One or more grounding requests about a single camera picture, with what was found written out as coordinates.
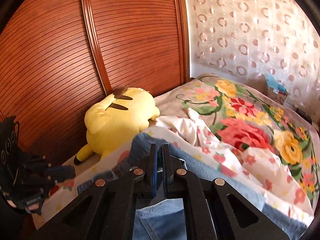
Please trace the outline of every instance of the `lace curtain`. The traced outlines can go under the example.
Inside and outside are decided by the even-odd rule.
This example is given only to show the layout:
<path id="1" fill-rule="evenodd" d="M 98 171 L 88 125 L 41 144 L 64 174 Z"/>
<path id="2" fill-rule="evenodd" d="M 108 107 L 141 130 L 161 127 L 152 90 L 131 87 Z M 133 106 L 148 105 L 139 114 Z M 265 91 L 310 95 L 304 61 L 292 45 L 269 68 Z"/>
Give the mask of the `lace curtain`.
<path id="1" fill-rule="evenodd" d="M 186 0 L 190 74 L 215 73 L 260 90 L 286 86 L 287 103 L 320 119 L 320 38 L 294 0 Z"/>

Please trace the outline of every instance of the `pink flower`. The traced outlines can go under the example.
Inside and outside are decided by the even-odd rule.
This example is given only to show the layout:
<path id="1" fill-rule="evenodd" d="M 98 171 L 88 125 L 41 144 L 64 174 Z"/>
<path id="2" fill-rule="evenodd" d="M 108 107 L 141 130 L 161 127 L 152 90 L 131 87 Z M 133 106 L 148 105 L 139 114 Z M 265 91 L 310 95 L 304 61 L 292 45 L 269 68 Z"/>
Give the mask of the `pink flower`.
<path id="1" fill-rule="evenodd" d="M 269 138 L 262 129 L 246 124 L 244 120 L 231 117 L 222 120 L 221 123 L 227 126 L 224 130 L 218 130 L 217 132 L 223 142 L 242 152 L 244 151 L 242 146 L 245 143 L 250 147 L 269 149 L 274 153 Z"/>
<path id="2" fill-rule="evenodd" d="M 129 156 L 130 151 L 126 150 L 123 153 L 120 154 L 120 157 L 117 160 L 117 163 L 122 162 L 124 159 L 126 159 Z"/>
<path id="3" fill-rule="evenodd" d="M 203 88 L 196 88 L 196 89 L 195 89 L 195 93 L 201 95 L 201 94 L 204 94 L 204 93 L 205 93 L 205 90 L 204 90 Z"/>
<path id="4" fill-rule="evenodd" d="M 175 147 L 180 148 L 177 142 L 172 143 Z"/>
<path id="5" fill-rule="evenodd" d="M 250 154 L 244 159 L 245 162 L 249 163 L 250 166 L 256 162 L 256 157 L 251 156 Z"/>
<path id="6" fill-rule="evenodd" d="M 307 187 L 309 187 L 310 185 L 314 185 L 315 181 L 316 178 L 314 174 L 307 174 L 306 172 L 303 173 L 302 182 L 304 182 Z"/>
<path id="7" fill-rule="evenodd" d="M 303 137 L 303 133 L 301 132 L 300 127 L 296 127 L 296 132 L 300 136 L 300 138 Z"/>
<path id="8" fill-rule="evenodd" d="M 290 122 L 289 117 L 287 117 L 286 115 L 283 116 L 283 119 L 288 123 Z"/>
<path id="9" fill-rule="evenodd" d="M 249 114 L 256 116 L 254 112 L 257 112 L 257 109 L 253 104 L 245 102 L 241 98 L 231 98 L 233 103 L 231 106 L 239 113 L 248 116 Z"/>
<path id="10" fill-rule="evenodd" d="M 299 188 L 296 191 L 296 198 L 294 199 L 293 203 L 296 205 L 299 202 L 303 203 L 304 200 L 306 199 L 306 193 L 303 191 L 302 188 Z"/>
<path id="11" fill-rule="evenodd" d="M 232 149 L 231 149 L 231 152 L 232 152 L 235 156 L 241 156 L 241 152 L 240 152 L 238 149 L 236 149 L 236 148 L 232 148 Z"/>
<path id="12" fill-rule="evenodd" d="M 228 167 L 224 166 L 223 164 L 220 164 L 219 170 L 222 174 L 227 175 L 230 178 L 238 175 L 236 172 L 230 170 Z"/>
<path id="13" fill-rule="evenodd" d="M 210 153 L 210 150 L 209 150 L 208 147 L 202 147 L 201 150 L 202 150 L 202 152 L 205 153 L 205 154 Z"/>
<path id="14" fill-rule="evenodd" d="M 287 177 L 287 183 L 289 184 L 289 183 L 291 182 L 291 180 L 293 180 L 293 178 L 292 178 L 290 175 L 288 175 L 288 177 Z"/>
<path id="15" fill-rule="evenodd" d="M 286 130 L 288 130 L 289 128 L 288 128 L 288 125 L 287 125 L 287 122 L 285 121 L 285 120 L 283 120 L 283 119 L 281 119 L 281 124 L 283 125 L 283 127 L 286 129 Z"/>
<path id="16" fill-rule="evenodd" d="M 210 95 L 213 96 L 213 98 L 220 96 L 220 93 L 215 89 L 210 89 L 209 93 L 210 93 Z"/>
<path id="17" fill-rule="evenodd" d="M 270 191 L 272 189 L 272 183 L 270 180 L 266 179 L 266 190 Z"/>
<path id="18" fill-rule="evenodd" d="M 208 136 L 214 136 L 213 133 L 211 131 L 208 130 Z"/>
<path id="19" fill-rule="evenodd" d="M 217 100 L 209 100 L 208 103 L 210 104 L 210 106 L 213 106 L 213 107 L 217 107 L 218 106 L 218 103 L 217 103 Z"/>
<path id="20" fill-rule="evenodd" d="M 273 164 L 273 163 L 276 163 L 276 160 L 274 158 L 269 158 L 269 161 Z"/>

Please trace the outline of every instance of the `pikachu plush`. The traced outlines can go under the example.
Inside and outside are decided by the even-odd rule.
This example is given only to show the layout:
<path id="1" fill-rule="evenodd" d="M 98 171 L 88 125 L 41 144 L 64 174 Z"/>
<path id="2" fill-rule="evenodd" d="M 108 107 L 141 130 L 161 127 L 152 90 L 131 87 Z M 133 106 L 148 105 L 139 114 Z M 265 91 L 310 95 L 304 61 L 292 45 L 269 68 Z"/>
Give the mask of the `pikachu plush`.
<path id="1" fill-rule="evenodd" d="M 152 95 L 141 88 L 128 88 L 108 95 L 86 112 L 87 145 L 74 163 L 83 162 L 93 152 L 108 156 L 149 126 L 160 114 Z"/>

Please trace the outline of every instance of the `metal bolt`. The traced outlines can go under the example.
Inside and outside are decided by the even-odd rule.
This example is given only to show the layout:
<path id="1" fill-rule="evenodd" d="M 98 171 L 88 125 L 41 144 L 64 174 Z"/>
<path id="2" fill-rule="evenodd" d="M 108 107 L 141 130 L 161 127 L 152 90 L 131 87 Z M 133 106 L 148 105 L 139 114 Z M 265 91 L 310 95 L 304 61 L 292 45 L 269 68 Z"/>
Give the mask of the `metal bolt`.
<path id="1" fill-rule="evenodd" d="M 185 169 L 177 169 L 177 174 L 179 175 L 186 175 L 187 171 Z"/>
<path id="2" fill-rule="evenodd" d="M 217 184 L 218 186 L 223 186 L 223 185 L 224 185 L 224 180 L 223 180 L 223 179 L 220 179 L 220 178 L 216 179 L 214 182 L 215 182 L 215 184 Z"/>
<path id="3" fill-rule="evenodd" d="M 135 170 L 133 171 L 133 173 L 134 173 L 135 175 L 142 175 L 142 174 L 144 173 L 144 171 L 143 171 L 143 169 L 135 169 Z"/>
<path id="4" fill-rule="evenodd" d="M 98 187 L 104 186 L 105 183 L 106 183 L 106 181 L 104 179 L 97 179 L 95 182 L 96 186 L 98 186 Z"/>

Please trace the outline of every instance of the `red flower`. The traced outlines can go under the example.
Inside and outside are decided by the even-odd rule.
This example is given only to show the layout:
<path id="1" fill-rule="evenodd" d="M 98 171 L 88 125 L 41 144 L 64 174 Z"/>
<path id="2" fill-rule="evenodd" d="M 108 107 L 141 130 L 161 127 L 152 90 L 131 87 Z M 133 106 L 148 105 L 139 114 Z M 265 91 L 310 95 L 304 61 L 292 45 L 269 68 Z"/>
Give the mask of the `red flower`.
<path id="1" fill-rule="evenodd" d="M 218 163 L 224 163 L 226 158 L 224 155 L 215 154 L 213 157 Z"/>
<path id="2" fill-rule="evenodd" d="M 210 150 L 209 150 L 208 147 L 202 147 L 201 149 L 202 149 L 202 152 L 205 153 L 205 154 L 210 153 Z"/>
<path id="3" fill-rule="evenodd" d="M 251 156 L 250 154 L 247 155 L 247 157 L 244 159 L 245 162 L 249 163 L 249 165 L 252 166 L 256 162 L 256 157 Z"/>
<path id="4" fill-rule="evenodd" d="M 241 98 L 231 98 L 231 106 L 239 113 L 244 114 L 248 116 L 249 114 L 256 116 L 254 112 L 257 111 L 257 109 L 254 107 L 253 104 L 245 102 Z"/>
<path id="5" fill-rule="evenodd" d="M 306 199 L 306 193 L 303 191 L 302 188 L 297 189 L 296 191 L 296 198 L 294 199 L 293 203 L 296 205 L 299 202 L 303 203 Z"/>
<path id="6" fill-rule="evenodd" d="M 274 158 L 269 158 L 269 161 L 273 164 L 273 163 L 276 163 L 276 160 Z"/>
<path id="7" fill-rule="evenodd" d="M 173 142 L 172 144 L 173 144 L 175 147 L 180 148 L 177 142 Z"/>
<path id="8" fill-rule="evenodd" d="M 49 197 L 51 197 L 54 193 L 56 193 L 59 190 L 59 186 L 55 185 L 54 188 L 52 188 L 49 192 Z"/>
<path id="9" fill-rule="evenodd" d="M 213 137 L 214 135 L 213 135 L 212 132 L 210 132 L 210 131 L 208 130 L 208 136 L 212 136 L 212 137 Z"/>
<path id="10" fill-rule="evenodd" d="M 230 177 L 230 178 L 232 178 L 232 177 L 234 177 L 234 176 L 237 175 L 236 172 L 230 170 L 229 168 L 227 168 L 227 167 L 224 166 L 223 164 L 220 164 L 219 169 L 220 169 L 220 172 L 221 172 L 222 174 L 227 175 L 227 176 Z"/>
<path id="11" fill-rule="evenodd" d="M 117 163 L 122 162 L 124 159 L 126 159 L 129 156 L 130 151 L 126 150 L 123 153 L 120 154 L 120 157 L 117 160 Z"/>
<path id="12" fill-rule="evenodd" d="M 289 184 L 289 183 L 291 182 L 291 180 L 293 180 L 293 178 L 292 178 L 290 175 L 288 175 L 288 177 L 287 177 L 287 183 Z"/>
<path id="13" fill-rule="evenodd" d="M 221 121 L 227 126 L 224 130 L 218 130 L 218 135 L 225 143 L 244 151 L 242 145 L 245 143 L 250 147 L 269 149 L 274 153 L 270 145 L 269 138 L 263 130 L 251 124 L 246 124 L 244 120 L 228 117 Z"/>
<path id="14" fill-rule="evenodd" d="M 266 190 L 270 191 L 272 189 L 272 182 L 266 179 Z"/>

